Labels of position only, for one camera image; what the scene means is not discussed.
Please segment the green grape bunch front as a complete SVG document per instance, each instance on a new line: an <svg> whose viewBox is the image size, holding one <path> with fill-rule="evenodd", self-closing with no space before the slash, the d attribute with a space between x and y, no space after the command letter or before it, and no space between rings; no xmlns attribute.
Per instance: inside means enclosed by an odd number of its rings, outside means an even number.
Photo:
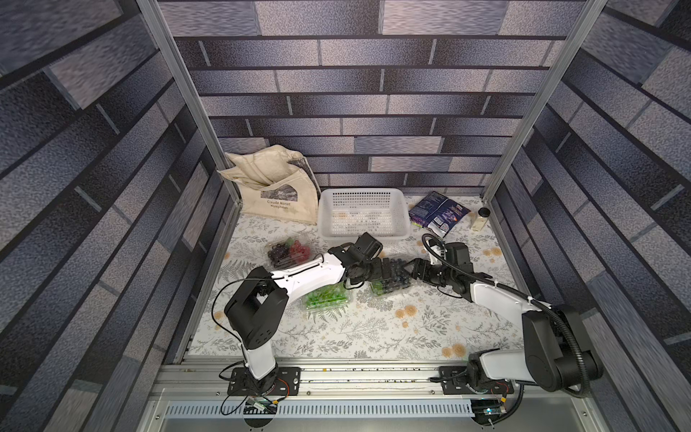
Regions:
<svg viewBox="0 0 691 432"><path fill-rule="evenodd" d="M321 309L329 304L329 295L324 293L310 293L305 297L305 308L308 311Z"/></svg>

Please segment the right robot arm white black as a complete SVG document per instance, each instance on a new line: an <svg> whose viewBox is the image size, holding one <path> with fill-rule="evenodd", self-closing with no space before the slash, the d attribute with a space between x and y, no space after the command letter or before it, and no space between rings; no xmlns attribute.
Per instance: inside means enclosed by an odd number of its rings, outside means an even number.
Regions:
<svg viewBox="0 0 691 432"><path fill-rule="evenodd" d="M445 243L426 234L422 244L429 257L406 264L411 278L444 295L482 306L522 332L521 349L473 353L455 379L474 390L514 381L576 398L590 395L592 382L604 375L605 366L574 308L540 301L475 271L464 243Z"/></svg>

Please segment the black grape bunch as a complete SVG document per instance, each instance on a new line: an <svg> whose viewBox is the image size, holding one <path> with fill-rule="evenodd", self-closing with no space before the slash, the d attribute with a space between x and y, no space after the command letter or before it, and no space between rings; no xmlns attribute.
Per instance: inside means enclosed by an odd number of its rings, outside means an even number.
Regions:
<svg viewBox="0 0 691 432"><path fill-rule="evenodd" d="M407 262L403 259L384 258L381 261L381 289L385 292L397 291L410 287L411 277L404 268Z"/></svg>
<svg viewBox="0 0 691 432"><path fill-rule="evenodd" d="M371 292L375 296L397 293L410 287L410 282L375 281L371 282Z"/></svg>

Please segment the dark purple grape bunch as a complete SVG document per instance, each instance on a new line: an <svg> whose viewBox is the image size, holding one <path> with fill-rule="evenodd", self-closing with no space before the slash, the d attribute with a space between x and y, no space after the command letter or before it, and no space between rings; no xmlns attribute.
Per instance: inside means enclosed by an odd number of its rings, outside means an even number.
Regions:
<svg viewBox="0 0 691 432"><path fill-rule="evenodd" d="M286 243L278 243L273 245L268 251L267 256L274 269L288 268L293 264L293 261L289 258L289 248L290 246Z"/></svg>

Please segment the red grape bunch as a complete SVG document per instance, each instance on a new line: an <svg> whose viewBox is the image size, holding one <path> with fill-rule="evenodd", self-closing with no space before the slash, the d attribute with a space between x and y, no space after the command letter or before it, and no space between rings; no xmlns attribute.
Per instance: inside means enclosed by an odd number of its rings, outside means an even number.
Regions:
<svg viewBox="0 0 691 432"><path fill-rule="evenodd" d="M289 258L295 264L302 264L307 262L311 257L311 249L309 246L302 245L299 240L296 240L289 248Z"/></svg>

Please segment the green grape bunch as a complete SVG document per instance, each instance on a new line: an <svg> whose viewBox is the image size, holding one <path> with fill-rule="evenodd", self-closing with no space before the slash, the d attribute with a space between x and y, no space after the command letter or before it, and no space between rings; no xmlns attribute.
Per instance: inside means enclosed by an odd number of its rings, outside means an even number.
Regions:
<svg viewBox="0 0 691 432"><path fill-rule="evenodd" d="M305 297L305 308L308 311L321 309L329 304L329 295L324 293L310 293Z"/></svg>
<svg viewBox="0 0 691 432"><path fill-rule="evenodd" d="M323 293L329 295L329 304L325 307L340 306L350 302L349 291L344 286L329 286L325 288Z"/></svg>

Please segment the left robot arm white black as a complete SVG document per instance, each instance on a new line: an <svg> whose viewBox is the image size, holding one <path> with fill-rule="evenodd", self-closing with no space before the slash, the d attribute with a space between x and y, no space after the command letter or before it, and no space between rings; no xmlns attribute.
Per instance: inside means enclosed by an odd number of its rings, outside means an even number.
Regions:
<svg viewBox="0 0 691 432"><path fill-rule="evenodd" d="M353 243L330 248L315 259L284 270L259 266L241 280L224 307L229 333L239 340L244 359L241 383L233 378L229 390L251 395L269 394L280 383L272 339L286 308L314 291L344 283L348 288L392 277L392 266L380 259L383 244L364 233Z"/></svg>

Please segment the clear clamshell container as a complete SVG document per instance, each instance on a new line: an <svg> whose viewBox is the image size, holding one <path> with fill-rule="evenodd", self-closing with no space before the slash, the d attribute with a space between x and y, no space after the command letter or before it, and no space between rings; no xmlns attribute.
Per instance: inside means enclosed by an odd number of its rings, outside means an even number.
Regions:
<svg viewBox="0 0 691 432"><path fill-rule="evenodd" d="M350 294L343 283L323 286L304 297L307 311L321 311L339 308L350 302Z"/></svg>
<svg viewBox="0 0 691 432"><path fill-rule="evenodd" d="M405 259L385 257L381 261L381 278L370 284L371 293L383 296L409 288L411 276L406 270L406 264L408 262Z"/></svg>
<svg viewBox="0 0 691 432"><path fill-rule="evenodd" d="M291 236L265 246L266 264L270 270L285 270L310 261L314 257L313 252L308 237Z"/></svg>

